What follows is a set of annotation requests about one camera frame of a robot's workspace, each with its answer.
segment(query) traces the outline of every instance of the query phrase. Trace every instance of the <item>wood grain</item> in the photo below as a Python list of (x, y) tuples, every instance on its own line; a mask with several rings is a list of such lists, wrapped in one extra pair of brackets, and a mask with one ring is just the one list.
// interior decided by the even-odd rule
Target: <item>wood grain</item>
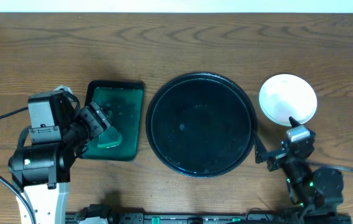
[[(209, 71), (237, 82), (258, 114), (268, 148), (285, 128), (262, 115), (261, 84), (277, 73), (306, 79), (318, 96), (308, 126), (318, 134), (311, 159), (353, 167), (353, 14), (0, 14), (0, 114), (21, 108), (29, 95), (68, 85), (84, 101), (96, 79), (142, 80), (142, 120), (151, 98), (170, 79)], [(0, 120), (0, 174), (27, 112)], [(353, 219), (353, 174), (344, 174), (339, 211)], [(90, 203), (148, 212), (243, 213), (289, 207), (281, 171), (269, 173), (253, 153), (235, 170), (193, 179), (163, 165), (141, 123), (131, 162), (78, 160), (67, 210)], [(0, 223), (19, 223), (14, 196), (0, 185)]]

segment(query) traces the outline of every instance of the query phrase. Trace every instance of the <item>black plate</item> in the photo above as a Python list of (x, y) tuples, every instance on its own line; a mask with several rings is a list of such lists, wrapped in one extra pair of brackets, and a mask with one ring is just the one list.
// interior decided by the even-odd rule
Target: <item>black plate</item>
[(215, 177), (236, 168), (253, 147), (257, 116), (245, 92), (213, 73), (191, 73), (165, 84), (146, 115), (158, 158), (191, 177)]

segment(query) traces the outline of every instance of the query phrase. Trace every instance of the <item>white wall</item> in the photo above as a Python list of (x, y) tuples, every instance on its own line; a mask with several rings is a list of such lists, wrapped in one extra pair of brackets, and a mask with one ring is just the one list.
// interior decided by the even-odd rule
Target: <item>white wall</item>
[(0, 0), (0, 12), (353, 12), (353, 0)]

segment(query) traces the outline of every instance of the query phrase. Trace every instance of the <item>green sponge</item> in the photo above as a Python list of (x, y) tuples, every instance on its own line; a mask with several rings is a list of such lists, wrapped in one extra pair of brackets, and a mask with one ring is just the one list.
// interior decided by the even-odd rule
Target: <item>green sponge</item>
[(99, 141), (97, 142), (97, 147), (100, 149), (106, 149), (109, 147), (117, 146), (122, 141), (122, 135), (111, 126), (106, 131), (99, 135)]

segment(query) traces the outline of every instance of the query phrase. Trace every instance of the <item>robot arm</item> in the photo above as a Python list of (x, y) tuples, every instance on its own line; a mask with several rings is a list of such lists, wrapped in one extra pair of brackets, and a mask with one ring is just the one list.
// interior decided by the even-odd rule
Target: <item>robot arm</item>
[(316, 134), (292, 117), (289, 121), (293, 128), (287, 130), (281, 148), (267, 152), (263, 145), (257, 146), (255, 160), (257, 163), (266, 161), (270, 172), (277, 169), (284, 171), (288, 190), (292, 189), (297, 198), (295, 201), (290, 192), (292, 203), (303, 207), (295, 212), (299, 223), (303, 222), (305, 216), (322, 216), (321, 221), (325, 223), (335, 221), (338, 218), (337, 206), (344, 201), (342, 173), (330, 168), (320, 168), (312, 172), (306, 159), (314, 151)]
[[(78, 99), (65, 90), (32, 95), (28, 108), (32, 145), (24, 146), (28, 133), (21, 134), (22, 144), (9, 160), (12, 184), (32, 205), (37, 223), (63, 224), (76, 154), (111, 123), (95, 102), (80, 109)], [(31, 223), (26, 208), (17, 201), (22, 223)]]

